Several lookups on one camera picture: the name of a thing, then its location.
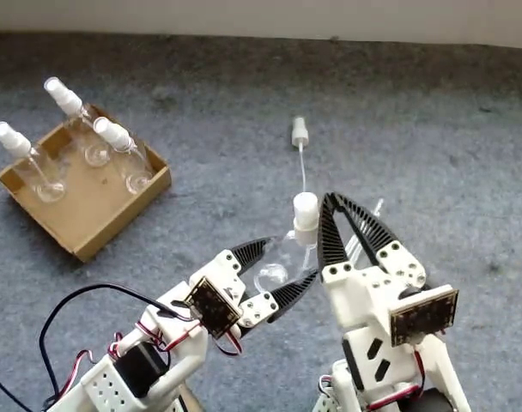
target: red wire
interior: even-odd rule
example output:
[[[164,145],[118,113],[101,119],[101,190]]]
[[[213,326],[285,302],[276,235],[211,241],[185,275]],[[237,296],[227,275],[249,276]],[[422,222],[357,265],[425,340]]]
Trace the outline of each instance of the red wire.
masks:
[[[423,390],[425,388],[425,366],[423,365],[423,358],[417,350],[414,351],[414,356],[416,357],[417,368],[419,369],[419,373],[422,375],[422,384],[419,387],[419,393],[417,393],[416,395],[416,399],[419,399],[420,397],[422,397]]]
[[[89,355],[89,360],[92,363],[94,363],[93,359],[91,358],[91,351],[84,349],[84,350],[81,350],[80,352],[78,352],[78,354],[76,355],[76,359],[74,360],[74,365],[72,366],[72,370],[70,371],[70,375],[69,375],[68,379],[66,379],[66,383],[64,384],[63,389],[61,389],[61,391],[59,392],[59,398],[64,396],[66,394],[66,392],[70,389],[72,384],[74,383],[74,380],[76,379],[76,375],[78,372],[78,367],[80,366],[80,362],[82,361],[84,355],[86,355],[86,354]]]
[[[400,399],[404,399],[405,397],[408,397],[409,395],[412,395],[412,394],[414,394],[414,393],[416,393],[418,391],[419,391],[419,385],[413,385],[413,386],[411,386],[408,389],[405,389],[403,391],[397,392],[392,397],[387,397],[387,398],[381,399],[380,401],[376,401],[376,402],[370,403],[367,406],[367,410],[381,409],[384,406],[387,406],[389,403],[394,403],[396,401],[399,401]]]
[[[414,356],[416,357],[417,368],[419,369],[419,373],[422,376],[422,384],[412,385],[410,388],[397,392],[392,397],[383,398],[380,401],[370,403],[367,406],[367,410],[381,409],[384,406],[387,406],[389,403],[394,403],[409,397],[410,395],[413,396],[414,399],[419,399],[423,395],[423,388],[425,387],[425,366],[423,365],[423,358],[417,350],[414,351]]]
[[[223,353],[225,354],[226,356],[233,356],[233,357],[236,357],[236,356],[240,356],[242,354],[242,345],[240,344],[240,341],[238,339],[236,339],[234,337],[234,335],[231,333],[231,332],[227,332],[225,334],[225,336],[227,337],[227,339],[233,344],[233,346],[236,348],[236,352],[231,352],[229,350],[226,350],[224,348],[222,348],[219,343],[217,343],[217,341],[214,339],[214,343],[215,345],[217,346],[217,348]]]
[[[177,345],[182,343],[187,337],[189,337],[189,335],[191,334],[191,330],[193,330],[194,328],[196,328],[199,325],[200,325],[200,322],[198,322],[197,324],[192,326],[189,330],[187,330],[183,335],[179,336],[177,339],[171,341],[165,348],[160,348],[160,350],[169,352],[170,350],[175,348]]]

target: cardboard box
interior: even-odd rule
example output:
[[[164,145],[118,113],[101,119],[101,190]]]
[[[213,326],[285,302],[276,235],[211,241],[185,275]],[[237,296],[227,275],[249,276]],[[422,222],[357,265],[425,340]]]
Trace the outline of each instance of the cardboard box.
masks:
[[[70,136],[61,124],[39,140],[52,157],[62,150],[69,162],[65,173],[67,192],[55,203],[43,203],[16,174],[15,163],[0,172],[0,182],[66,251],[87,262],[171,184],[168,164],[145,144],[155,171],[149,185],[130,194],[116,168],[89,167],[76,150],[69,150]]]

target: black wire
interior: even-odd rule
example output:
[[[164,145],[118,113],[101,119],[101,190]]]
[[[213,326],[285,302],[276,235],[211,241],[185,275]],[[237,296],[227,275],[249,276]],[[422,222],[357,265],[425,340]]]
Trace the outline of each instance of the black wire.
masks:
[[[49,329],[49,326],[52,324],[53,319],[55,318],[55,316],[57,316],[59,311],[69,301],[73,300],[76,296],[79,296],[80,294],[85,294],[86,292],[89,292],[91,290],[103,289],[103,288],[115,289],[115,290],[118,290],[119,292],[122,292],[124,294],[128,294],[129,296],[132,296],[132,297],[134,297],[136,299],[139,299],[139,300],[141,300],[141,301],[143,301],[145,303],[148,303],[149,305],[157,307],[162,312],[166,313],[167,315],[171,316],[172,318],[177,318],[177,319],[179,319],[181,321],[184,321],[184,322],[190,322],[190,321],[193,320],[191,318],[186,318],[186,317],[178,314],[176,311],[174,311],[174,309],[171,309],[171,308],[167,307],[166,305],[164,305],[164,304],[162,304],[162,303],[160,303],[160,302],[158,302],[156,300],[150,299],[150,298],[148,298],[148,297],[146,297],[146,296],[144,296],[142,294],[139,294],[138,292],[135,292],[134,290],[131,290],[131,289],[126,288],[124,286],[116,285],[114,283],[96,283],[94,285],[86,286],[84,288],[80,288],[80,289],[77,289],[76,291],[72,292],[71,294],[66,296],[64,299],[62,299],[57,304],[57,306],[55,306],[55,309],[53,309],[53,311],[51,312],[51,314],[47,318],[46,322],[44,323],[44,327],[42,328],[42,330],[41,330],[41,332],[39,334],[39,351],[41,353],[41,357],[42,357],[42,359],[44,361],[44,364],[46,365],[46,370],[47,370],[47,373],[49,374],[49,379],[51,380],[52,386],[53,386],[53,395],[46,400],[46,402],[44,404],[44,408],[45,409],[46,409],[46,405],[48,405],[48,404],[50,404],[53,401],[58,399],[58,394],[59,394],[57,377],[55,376],[55,372],[53,372],[53,367],[52,367],[51,362],[49,361],[49,356],[47,355],[47,351],[46,351],[46,342],[45,342],[45,340],[46,340],[47,330]]]
[[[24,403],[22,403],[15,395],[13,395],[9,389],[7,389],[3,384],[0,382],[0,389],[3,393],[5,393],[8,397],[11,398],[13,402],[15,402],[17,405],[19,405],[22,409],[26,410],[27,412],[33,412],[29,407],[27,407]]]

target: plastic bottle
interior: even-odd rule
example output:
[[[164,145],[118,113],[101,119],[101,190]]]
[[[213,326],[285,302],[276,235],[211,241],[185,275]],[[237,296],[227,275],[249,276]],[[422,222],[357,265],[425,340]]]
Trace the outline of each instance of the plastic bottle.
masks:
[[[97,118],[94,130],[112,146],[112,163],[118,169],[127,190],[137,194],[154,175],[143,143],[134,140],[129,131],[107,118]]]
[[[56,202],[64,196],[66,185],[60,168],[41,146],[33,147],[6,122],[0,122],[0,142],[13,157],[21,159],[14,169],[42,202]]]
[[[50,77],[44,89],[68,116],[64,126],[84,160],[91,167],[102,167],[110,160],[110,147],[93,130],[100,114],[89,104],[83,104],[76,93],[69,90],[57,77]]]

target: white spray nozzle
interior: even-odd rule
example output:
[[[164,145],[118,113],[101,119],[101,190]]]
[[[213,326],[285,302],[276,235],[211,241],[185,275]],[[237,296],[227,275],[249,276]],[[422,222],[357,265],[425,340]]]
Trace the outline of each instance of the white spray nozzle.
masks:
[[[52,96],[67,116],[75,116],[80,112],[80,109],[82,109],[82,99],[72,90],[64,86],[58,77],[50,77],[47,79],[44,83],[44,89]]]
[[[21,133],[13,129],[7,122],[0,122],[0,142],[17,158],[27,157],[32,144]]]
[[[129,150],[133,144],[130,133],[107,118],[97,118],[93,123],[93,129],[117,151]]]
[[[303,191],[294,197],[295,238],[301,245],[314,245],[319,228],[319,199]]]
[[[302,143],[303,147],[309,144],[309,132],[305,126],[305,119],[294,118],[294,127],[292,129],[292,144],[298,148]]]

